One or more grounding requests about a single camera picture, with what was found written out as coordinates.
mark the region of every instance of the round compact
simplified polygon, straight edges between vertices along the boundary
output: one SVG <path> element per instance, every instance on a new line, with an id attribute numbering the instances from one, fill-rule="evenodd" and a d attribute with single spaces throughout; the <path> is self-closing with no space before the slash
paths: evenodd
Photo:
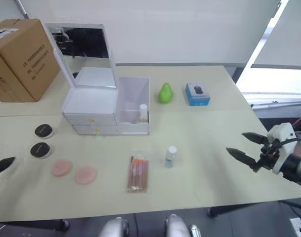
<path id="1" fill-rule="evenodd" d="M 51 173 L 56 177 L 61 177 L 70 172 L 72 164 L 70 161 L 60 159 L 51 167 Z"/>
<path id="2" fill-rule="evenodd" d="M 51 148 L 45 142 L 39 142 L 31 148 L 31 155 L 39 159 L 48 157 L 50 153 Z"/>
<path id="3" fill-rule="evenodd" d="M 42 124 L 35 129 L 35 134 L 42 139 L 48 139 L 53 136 L 54 131 L 50 125 Z"/>
<path id="4" fill-rule="evenodd" d="M 85 166 L 79 169 L 76 173 L 77 184 L 89 184 L 96 178 L 96 170 L 90 166 Z"/>

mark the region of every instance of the mirror frame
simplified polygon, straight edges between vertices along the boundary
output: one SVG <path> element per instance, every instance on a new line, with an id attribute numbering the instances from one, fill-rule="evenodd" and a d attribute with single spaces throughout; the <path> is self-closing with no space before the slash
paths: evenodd
<path id="1" fill-rule="evenodd" d="M 59 52 L 60 58 L 62 59 L 64 67 L 68 71 L 69 76 L 72 75 L 72 73 L 69 69 L 69 66 L 65 62 L 64 55 L 61 53 L 60 49 L 58 48 L 58 45 L 56 44 L 56 41 L 49 28 L 56 27 L 56 28 L 101 29 L 103 31 L 104 41 L 105 41 L 107 52 L 109 55 L 109 61 L 110 61 L 110 65 L 111 65 L 111 69 L 112 69 L 112 73 L 113 73 L 113 80 L 114 80 L 114 84 L 115 84 L 115 87 L 105 87 L 105 88 L 118 88 L 118 77 L 116 74 L 116 65 L 115 65 L 115 62 L 113 59 L 112 51 L 110 50 L 110 47 L 109 47 L 109 44 L 108 44 L 108 41 L 106 38 L 104 25 L 102 25 L 102 24 L 85 24 L 85 23 L 45 23 L 45 25 L 46 25 L 46 32 L 48 33 L 48 35 L 50 35 L 49 40 L 51 41 L 52 46 Z M 82 85 L 78 86 L 75 83 L 74 83 L 74 86 L 75 87 L 90 87 L 90 86 L 82 86 Z M 104 88 L 104 86 L 92 86 L 92 87 Z"/>

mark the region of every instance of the blue product box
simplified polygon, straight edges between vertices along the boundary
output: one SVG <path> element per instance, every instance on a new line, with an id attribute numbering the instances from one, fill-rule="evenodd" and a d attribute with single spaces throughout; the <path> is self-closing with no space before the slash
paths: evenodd
<path id="1" fill-rule="evenodd" d="M 190 106 L 208 105 L 210 95 L 203 83 L 187 83 L 185 88 Z"/>

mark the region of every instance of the white wall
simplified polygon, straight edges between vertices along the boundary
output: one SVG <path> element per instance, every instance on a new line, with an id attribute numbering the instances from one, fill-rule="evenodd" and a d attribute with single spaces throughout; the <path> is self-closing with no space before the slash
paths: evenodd
<path id="1" fill-rule="evenodd" d="M 11 18 L 23 19 L 23 16 L 13 0 L 0 0 L 0 21 Z"/>
<path id="2" fill-rule="evenodd" d="M 253 67 L 301 69 L 301 0 L 289 0 Z"/>
<path id="3" fill-rule="evenodd" d="M 279 0 L 22 0 L 31 18 L 104 24 L 116 63 L 242 67 Z"/>

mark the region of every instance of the small white bottle in organizer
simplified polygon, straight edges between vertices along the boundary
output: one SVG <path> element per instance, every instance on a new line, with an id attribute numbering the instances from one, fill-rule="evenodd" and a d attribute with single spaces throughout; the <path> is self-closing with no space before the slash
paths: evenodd
<path id="1" fill-rule="evenodd" d="M 171 168 L 173 167 L 173 162 L 176 158 L 176 147 L 169 147 L 169 149 L 167 150 L 167 153 L 166 153 L 166 158 L 165 158 L 165 166 L 168 167 L 168 168 Z"/>
<path id="2" fill-rule="evenodd" d="M 147 111 L 147 105 L 141 104 L 139 106 L 139 122 L 148 122 L 148 111 Z"/>

